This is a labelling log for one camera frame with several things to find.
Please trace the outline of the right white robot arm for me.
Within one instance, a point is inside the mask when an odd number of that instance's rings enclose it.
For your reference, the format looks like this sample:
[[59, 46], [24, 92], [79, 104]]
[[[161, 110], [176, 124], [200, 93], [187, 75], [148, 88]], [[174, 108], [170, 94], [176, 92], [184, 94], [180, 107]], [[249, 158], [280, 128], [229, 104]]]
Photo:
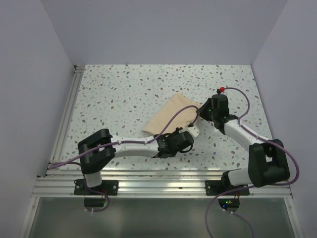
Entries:
[[222, 174], [220, 185], [223, 193], [233, 194], [238, 187], [253, 185], [262, 187], [290, 178], [289, 166], [283, 143], [278, 140], [260, 138], [245, 127], [235, 115], [230, 114], [228, 98], [216, 94], [208, 98], [199, 109], [200, 117], [211, 121], [222, 134], [235, 140], [249, 153], [248, 166]]

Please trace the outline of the beige cloth mat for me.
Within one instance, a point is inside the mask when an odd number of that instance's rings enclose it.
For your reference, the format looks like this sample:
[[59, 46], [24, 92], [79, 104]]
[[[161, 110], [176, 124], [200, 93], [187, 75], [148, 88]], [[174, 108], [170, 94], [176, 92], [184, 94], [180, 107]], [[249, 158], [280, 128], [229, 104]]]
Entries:
[[[180, 93], [174, 94], [143, 127], [142, 132], [149, 133], [150, 135], [159, 134], [172, 119], [172, 117], [186, 106], [196, 106], [199, 108], [200, 104], [186, 98]], [[175, 117], [164, 133], [172, 133], [177, 127], [184, 128], [190, 123], [195, 123], [194, 120], [197, 115], [196, 111], [197, 110], [195, 108], [187, 108], [182, 111]]]

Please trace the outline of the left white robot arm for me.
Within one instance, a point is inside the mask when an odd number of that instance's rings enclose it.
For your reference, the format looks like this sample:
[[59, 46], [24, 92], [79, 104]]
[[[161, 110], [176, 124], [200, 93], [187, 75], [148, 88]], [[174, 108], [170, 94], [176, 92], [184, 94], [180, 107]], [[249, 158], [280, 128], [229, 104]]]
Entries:
[[157, 134], [144, 138], [112, 136], [101, 129], [77, 145], [85, 188], [96, 195], [102, 191], [101, 170], [114, 158], [147, 157], [170, 158], [193, 148], [194, 135], [188, 129], [177, 128], [173, 133]]

